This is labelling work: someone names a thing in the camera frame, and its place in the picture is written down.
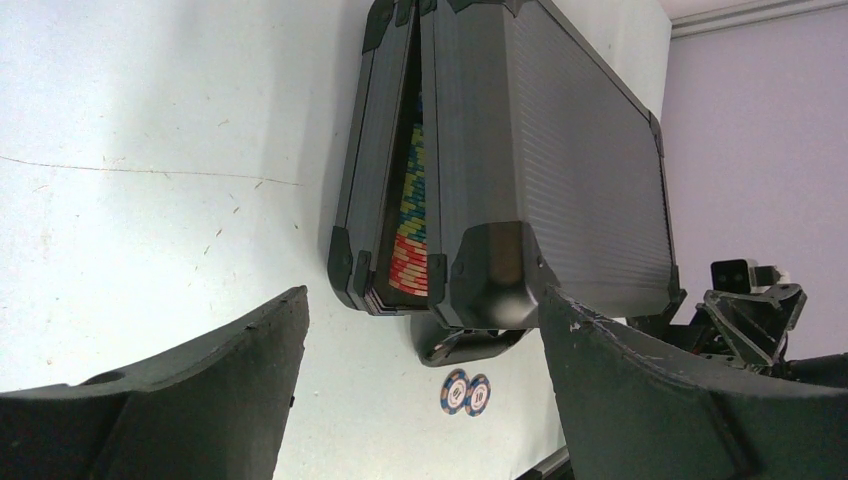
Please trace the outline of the poker chip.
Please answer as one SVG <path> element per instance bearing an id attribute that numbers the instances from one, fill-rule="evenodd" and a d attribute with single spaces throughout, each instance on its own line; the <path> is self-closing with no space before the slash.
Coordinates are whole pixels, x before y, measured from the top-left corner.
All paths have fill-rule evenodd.
<path id="1" fill-rule="evenodd" d="M 454 369 L 445 378 L 440 389 L 440 406 L 444 413 L 455 415 L 465 408 L 469 377 L 463 369 Z"/>
<path id="2" fill-rule="evenodd" d="M 492 394 L 491 384 L 484 374 L 474 376 L 468 383 L 464 410 L 471 417 L 480 416 L 487 408 Z"/>

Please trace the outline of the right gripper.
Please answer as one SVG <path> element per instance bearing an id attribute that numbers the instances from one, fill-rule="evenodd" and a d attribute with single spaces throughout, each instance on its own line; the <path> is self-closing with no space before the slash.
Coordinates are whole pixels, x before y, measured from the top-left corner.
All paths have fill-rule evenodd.
<path id="1" fill-rule="evenodd" d="M 738 370 L 825 387 L 847 386 L 847 355 L 788 360 L 788 334 L 807 301 L 798 284 L 778 284 L 760 294 L 710 290 L 685 325 L 671 322 L 672 303 L 660 314 L 631 317 L 626 324 L 649 336 Z"/>

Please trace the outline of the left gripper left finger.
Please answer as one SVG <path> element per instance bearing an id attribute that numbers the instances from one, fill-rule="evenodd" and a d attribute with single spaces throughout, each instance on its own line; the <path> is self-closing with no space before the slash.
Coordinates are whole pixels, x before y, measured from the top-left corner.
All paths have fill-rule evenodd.
<path id="1" fill-rule="evenodd" d="M 158 355 L 1 396 L 5 479 L 270 479 L 309 328 L 298 286 Z"/>

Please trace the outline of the black poker set case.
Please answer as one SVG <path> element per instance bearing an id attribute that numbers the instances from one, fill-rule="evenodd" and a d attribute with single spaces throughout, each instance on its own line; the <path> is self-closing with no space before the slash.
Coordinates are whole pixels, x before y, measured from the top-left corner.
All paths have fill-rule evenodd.
<path id="1" fill-rule="evenodd" d="M 420 362 L 493 358 L 551 286 L 627 320 L 681 304 L 657 117 L 550 1 L 376 1 L 327 262 L 348 308 L 409 316 Z M 423 101 L 428 294 L 388 272 Z"/>

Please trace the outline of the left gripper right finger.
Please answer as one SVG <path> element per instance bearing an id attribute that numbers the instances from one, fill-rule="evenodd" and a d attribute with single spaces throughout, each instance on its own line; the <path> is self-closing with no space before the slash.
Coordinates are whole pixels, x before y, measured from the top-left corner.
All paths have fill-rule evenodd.
<path id="1" fill-rule="evenodd" d="M 843 479 L 847 358 L 724 366 L 547 290 L 544 353 L 578 479 Z"/>

